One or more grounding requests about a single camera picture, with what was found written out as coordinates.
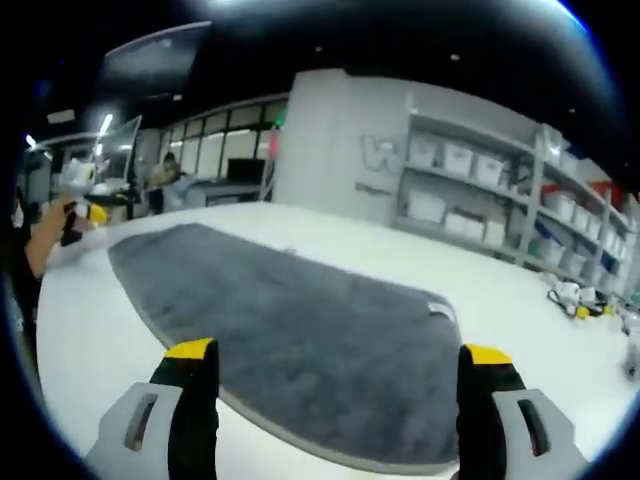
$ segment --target person's arm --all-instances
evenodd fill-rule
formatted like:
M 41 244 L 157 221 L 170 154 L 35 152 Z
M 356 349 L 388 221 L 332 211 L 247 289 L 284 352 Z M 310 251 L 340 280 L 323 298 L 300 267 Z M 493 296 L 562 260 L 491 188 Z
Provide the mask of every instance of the person's arm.
M 25 246 L 27 261 L 35 278 L 44 275 L 49 254 L 60 238 L 60 231 L 67 218 L 64 206 L 72 201 L 73 199 L 68 195 L 61 195 L 51 202 L 49 210 L 43 215 L 42 221 L 33 231 L 31 239 Z

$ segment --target black ceiling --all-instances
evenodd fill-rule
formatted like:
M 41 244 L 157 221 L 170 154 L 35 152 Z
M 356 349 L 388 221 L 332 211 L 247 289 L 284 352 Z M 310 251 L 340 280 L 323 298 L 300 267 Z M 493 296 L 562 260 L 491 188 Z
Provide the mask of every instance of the black ceiling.
M 288 91 L 300 70 L 342 67 L 493 100 L 558 128 L 625 188 L 640 189 L 632 141 L 640 106 L 633 87 L 640 83 L 637 55 L 629 51 L 636 27 L 618 0 L 564 2 L 588 26 L 592 50 L 554 0 L 62 3 L 44 3 L 31 23 L 30 31 L 38 32 L 37 76 L 52 82 L 48 95 L 46 84 L 38 87 L 29 117 L 38 139 L 87 129 L 85 119 L 47 125 L 46 114 L 56 110 L 100 108 L 108 101 L 110 108 L 144 113 L 148 124 L 163 125 L 230 101 Z M 94 89 L 107 51 L 207 19 L 213 24 L 181 101 L 134 102 L 124 93 L 105 99 Z M 460 61 L 453 62 L 452 53 Z

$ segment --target white tabletop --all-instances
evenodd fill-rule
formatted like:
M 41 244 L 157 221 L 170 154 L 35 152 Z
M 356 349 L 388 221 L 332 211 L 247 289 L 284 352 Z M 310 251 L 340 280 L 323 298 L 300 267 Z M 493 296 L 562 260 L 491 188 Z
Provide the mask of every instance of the white tabletop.
M 272 204 L 169 213 L 98 229 L 56 249 L 38 310 L 38 364 L 52 421 L 80 454 L 107 409 L 146 382 L 164 347 L 139 319 L 107 248 L 137 233 L 200 222 L 218 230 L 372 278 L 444 295 L 463 340 L 508 353 L 529 388 L 573 421 L 588 459 L 607 443 L 635 390 L 622 376 L 626 337 L 609 318 L 570 322 L 532 272 L 383 227 Z M 218 402 L 220 479 L 395 478 L 358 472 L 302 452 Z M 429 478 L 449 479 L 453 470 Z

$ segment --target shelving unit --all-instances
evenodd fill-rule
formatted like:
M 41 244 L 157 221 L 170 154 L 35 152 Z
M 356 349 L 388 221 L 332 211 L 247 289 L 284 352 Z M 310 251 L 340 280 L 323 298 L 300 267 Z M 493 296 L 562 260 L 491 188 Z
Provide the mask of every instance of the shelving unit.
M 404 216 L 403 199 L 398 197 L 398 214 L 393 220 L 393 227 L 410 233 L 423 235 L 436 240 L 453 243 L 463 248 L 479 251 L 492 256 L 513 262 L 517 265 L 541 269 L 556 274 L 557 276 L 576 281 L 580 284 L 593 284 L 596 266 L 602 262 L 604 253 L 604 241 L 606 231 L 609 226 L 613 226 L 621 236 L 632 231 L 631 223 L 624 215 L 618 212 L 611 204 L 611 192 L 602 197 L 593 190 L 585 181 L 566 172 L 560 166 L 547 161 L 551 149 L 548 138 L 550 133 L 557 134 L 547 125 L 542 125 L 532 144 L 520 142 L 497 132 L 490 131 L 478 125 L 472 125 L 441 116 L 434 116 L 426 112 L 418 111 L 415 108 L 409 111 L 409 135 L 407 137 L 407 157 L 402 173 L 401 182 L 410 173 L 413 175 L 430 175 L 436 178 L 446 179 L 468 186 L 469 188 L 488 193 L 496 200 L 507 200 L 506 208 L 509 210 L 505 215 L 511 217 L 511 209 L 517 208 L 523 212 L 525 219 L 522 233 L 517 247 L 502 246 L 496 247 L 474 239 L 457 236 L 444 228 L 441 224 L 423 222 Z M 454 140 L 462 140 L 477 147 L 480 150 L 494 152 L 511 161 L 512 175 L 508 186 L 493 186 L 482 183 L 468 176 L 457 175 L 438 166 L 422 166 L 411 163 L 410 139 L 414 131 L 427 132 L 431 135 L 438 135 Z M 520 165 L 530 167 L 532 175 L 528 194 L 518 192 L 513 185 L 517 182 L 517 172 Z M 580 230 L 571 222 L 567 222 L 551 209 L 540 203 L 543 178 L 549 178 L 560 185 L 563 189 L 574 192 L 579 197 L 590 200 L 600 209 L 600 220 L 602 226 L 599 238 L 594 239 Z M 585 244 L 589 251 L 594 252 L 588 258 L 587 268 L 582 276 L 576 276 L 562 268 L 546 263 L 537 257 L 530 255 L 529 246 L 534 237 L 535 225 L 539 220 L 550 220 L 553 224 L 560 226 L 567 231 L 574 241 Z

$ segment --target fluffy gray mat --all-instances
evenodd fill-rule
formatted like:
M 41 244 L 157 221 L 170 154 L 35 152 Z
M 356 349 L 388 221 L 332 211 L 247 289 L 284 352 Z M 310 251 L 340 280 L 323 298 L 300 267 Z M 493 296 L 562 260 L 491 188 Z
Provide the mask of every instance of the fluffy gray mat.
M 221 397 L 265 430 L 383 473 L 457 458 L 461 343 L 435 311 L 443 298 L 201 224 L 127 238 L 109 256 L 165 345 L 217 339 Z

